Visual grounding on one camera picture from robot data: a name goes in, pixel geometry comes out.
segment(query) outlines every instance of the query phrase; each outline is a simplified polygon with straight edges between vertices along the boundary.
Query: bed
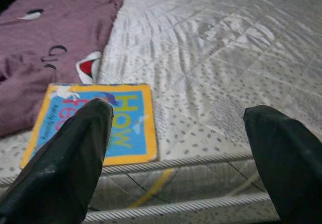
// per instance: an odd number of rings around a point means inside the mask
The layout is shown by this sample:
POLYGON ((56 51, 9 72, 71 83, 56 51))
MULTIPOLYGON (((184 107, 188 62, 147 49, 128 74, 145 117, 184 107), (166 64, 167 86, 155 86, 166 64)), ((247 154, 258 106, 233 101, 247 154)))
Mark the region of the bed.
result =
MULTIPOLYGON (((104 168, 85 222, 277 220, 242 117, 270 105, 322 139, 321 15, 322 0, 124 0, 98 83, 150 84, 159 157, 104 168)), ((0 140, 0 191, 29 136, 0 140)))

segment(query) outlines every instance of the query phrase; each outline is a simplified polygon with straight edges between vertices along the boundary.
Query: purple fabric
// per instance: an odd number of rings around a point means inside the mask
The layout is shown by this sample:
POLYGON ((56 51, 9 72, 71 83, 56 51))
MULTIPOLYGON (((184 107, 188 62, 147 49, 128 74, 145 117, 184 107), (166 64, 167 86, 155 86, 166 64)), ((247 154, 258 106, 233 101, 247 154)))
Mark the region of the purple fabric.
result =
POLYGON ((17 0, 0 15, 0 136, 33 126, 49 83, 80 82, 75 63, 103 51, 122 3, 17 0))

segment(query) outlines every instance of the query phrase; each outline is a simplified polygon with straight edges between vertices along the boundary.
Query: blue book cover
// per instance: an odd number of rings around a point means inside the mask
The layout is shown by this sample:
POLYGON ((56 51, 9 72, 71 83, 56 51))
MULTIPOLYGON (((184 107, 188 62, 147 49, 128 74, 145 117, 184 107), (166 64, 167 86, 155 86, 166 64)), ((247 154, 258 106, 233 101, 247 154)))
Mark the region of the blue book cover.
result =
POLYGON ((148 85, 58 85, 48 87, 22 168, 80 107, 100 98, 114 111, 104 165, 144 163, 156 158, 151 92, 148 85))

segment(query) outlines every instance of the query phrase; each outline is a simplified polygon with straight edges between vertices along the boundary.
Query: children's book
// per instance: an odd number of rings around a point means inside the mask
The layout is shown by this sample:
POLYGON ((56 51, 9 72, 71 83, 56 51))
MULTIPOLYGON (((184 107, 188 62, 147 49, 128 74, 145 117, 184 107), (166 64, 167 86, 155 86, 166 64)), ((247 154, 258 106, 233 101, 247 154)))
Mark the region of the children's book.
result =
POLYGON ((36 151, 55 135, 77 109, 94 98, 108 102, 114 111, 104 165, 154 160, 157 148, 148 85, 50 84, 21 167, 26 166, 36 151))

